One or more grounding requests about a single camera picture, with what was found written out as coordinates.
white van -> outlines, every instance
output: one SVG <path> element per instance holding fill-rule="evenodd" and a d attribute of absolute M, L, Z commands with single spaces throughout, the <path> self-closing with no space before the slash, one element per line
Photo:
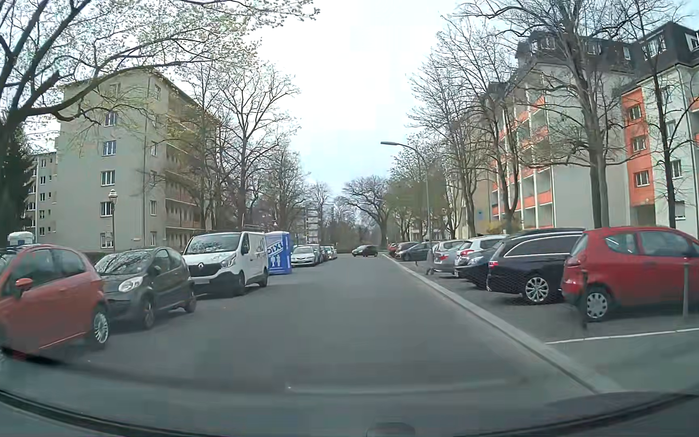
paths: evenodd
<path fill-rule="evenodd" d="M 211 233 L 190 239 L 182 254 L 197 293 L 242 295 L 250 284 L 267 286 L 269 258 L 263 233 Z"/>

asphalt road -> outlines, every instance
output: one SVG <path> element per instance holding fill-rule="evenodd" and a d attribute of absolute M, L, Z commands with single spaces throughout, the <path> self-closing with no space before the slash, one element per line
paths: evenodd
<path fill-rule="evenodd" d="M 248 291 L 201 299 L 150 331 L 118 327 L 105 350 L 70 351 L 62 365 L 9 363 L 0 387 L 224 435 L 362 435 L 389 420 L 504 429 L 519 409 L 589 394 L 382 257 L 340 256 Z"/>

blue portable toilet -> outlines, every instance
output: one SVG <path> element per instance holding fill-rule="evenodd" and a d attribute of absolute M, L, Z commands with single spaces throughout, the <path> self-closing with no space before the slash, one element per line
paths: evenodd
<path fill-rule="evenodd" d="M 274 231 L 266 234 L 266 253 L 269 257 L 269 274 L 290 274 L 290 233 Z"/>

street lamp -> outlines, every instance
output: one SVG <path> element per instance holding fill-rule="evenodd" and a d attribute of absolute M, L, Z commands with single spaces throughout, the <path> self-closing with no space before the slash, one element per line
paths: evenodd
<path fill-rule="evenodd" d="M 115 189 L 110 190 L 110 194 L 107 195 L 110 199 L 110 212 L 112 213 L 112 252 L 117 251 L 115 246 L 115 202 L 117 202 L 117 192 Z"/>
<path fill-rule="evenodd" d="M 430 190 L 428 189 L 428 163 L 425 161 L 425 157 L 422 156 L 422 153 L 419 152 L 416 148 L 413 148 L 411 145 L 408 144 L 401 144 L 399 142 L 392 142 L 392 141 L 383 141 L 380 144 L 385 144 L 385 145 L 400 145 L 401 147 L 406 147 L 407 149 L 413 151 L 415 154 L 417 154 L 417 158 L 422 159 L 422 166 L 425 167 L 425 208 L 427 209 L 428 212 L 428 241 L 431 241 L 430 238 Z"/>

red car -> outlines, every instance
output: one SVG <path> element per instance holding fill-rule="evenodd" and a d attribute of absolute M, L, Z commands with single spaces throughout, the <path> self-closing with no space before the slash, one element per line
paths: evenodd
<path fill-rule="evenodd" d="M 685 263 L 689 300 L 698 303 L 699 241 L 691 235 L 662 227 L 589 230 L 563 267 L 562 294 L 590 321 L 604 319 L 618 306 L 681 301 Z"/>
<path fill-rule="evenodd" d="M 0 352 L 38 354 L 84 338 L 110 336 L 102 280 L 85 255 L 29 244 L 0 249 Z"/>

